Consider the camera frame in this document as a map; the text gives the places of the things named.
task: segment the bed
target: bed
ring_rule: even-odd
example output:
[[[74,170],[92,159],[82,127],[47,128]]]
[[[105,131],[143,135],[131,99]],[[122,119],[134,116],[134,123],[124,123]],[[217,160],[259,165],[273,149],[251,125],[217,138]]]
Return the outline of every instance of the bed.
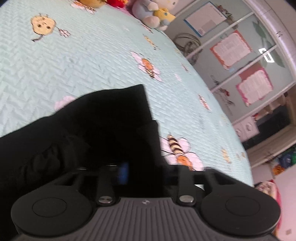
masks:
[[[253,185],[230,121],[164,33],[111,6],[69,0],[8,0],[0,23],[1,136],[51,115],[63,99],[144,84],[169,163],[177,163],[168,145],[176,141],[193,169],[211,166]]]

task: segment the yellow plush toy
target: yellow plush toy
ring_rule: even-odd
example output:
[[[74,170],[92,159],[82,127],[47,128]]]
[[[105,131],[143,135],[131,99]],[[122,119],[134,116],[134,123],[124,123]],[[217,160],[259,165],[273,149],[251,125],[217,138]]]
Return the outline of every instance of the yellow plush toy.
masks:
[[[92,8],[100,8],[106,4],[107,0],[79,0],[79,2]]]
[[[174,15],[170,14],[166,8],[154,11],[153,15],[158,17],[160,21],[166,19],[169,22],[172,22],[176,18]]]

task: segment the blue-framed poster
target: blue-framed poster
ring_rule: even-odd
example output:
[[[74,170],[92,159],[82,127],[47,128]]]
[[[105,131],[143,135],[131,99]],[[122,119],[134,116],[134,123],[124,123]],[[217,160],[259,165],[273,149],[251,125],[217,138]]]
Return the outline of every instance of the blue-framed poster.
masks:
[[[184,19],[184,22],[199,36],[210,32],[227,18],[211,2],[207,2],[194,13]]]

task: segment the logo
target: logo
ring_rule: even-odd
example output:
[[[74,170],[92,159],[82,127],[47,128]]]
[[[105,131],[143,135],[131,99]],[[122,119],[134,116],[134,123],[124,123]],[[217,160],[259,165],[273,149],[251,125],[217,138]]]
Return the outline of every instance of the logo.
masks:
[[[145,199],[144,201],[142,201],[142,203],[145,205],[148,205],[150,203],[150,201]]]

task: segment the stuffed animal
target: stuffed animal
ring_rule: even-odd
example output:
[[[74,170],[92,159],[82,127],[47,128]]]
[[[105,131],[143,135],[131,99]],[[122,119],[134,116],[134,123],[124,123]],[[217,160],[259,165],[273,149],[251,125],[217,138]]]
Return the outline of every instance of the stuffed animal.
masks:
[[[79,2],[92,8],[100,8],[106,4],[107,0],[79,0]]]
[[[170,20],[174,19],[173,15],[165,15],[164,13],[172,10],[177,3],[178,0],[136,0],[132,7],[132,13],[147,27],[164,31],[168,28]]]
[[[157,11],[154,11],[154,16],[157,16],[160,21],[162,20],[168,20],[169,22],[172,22],[176,17],[168,12],[166,8],[159,9]]]

